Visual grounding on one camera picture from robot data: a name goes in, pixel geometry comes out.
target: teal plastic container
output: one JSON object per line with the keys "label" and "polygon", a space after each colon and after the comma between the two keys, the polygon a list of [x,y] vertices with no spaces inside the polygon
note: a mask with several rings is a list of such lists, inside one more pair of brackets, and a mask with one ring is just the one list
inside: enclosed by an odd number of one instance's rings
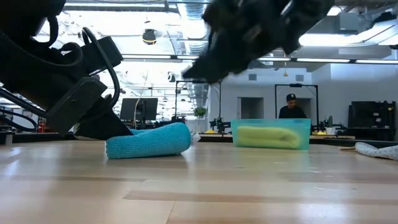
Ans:
{"label": "teal plastic container", "polygon": [[[249,131],[239,136],[238,128],[240,133]],[[310,148],[311,119],[236,119],[231,121],[231,129],[236,147]]]}

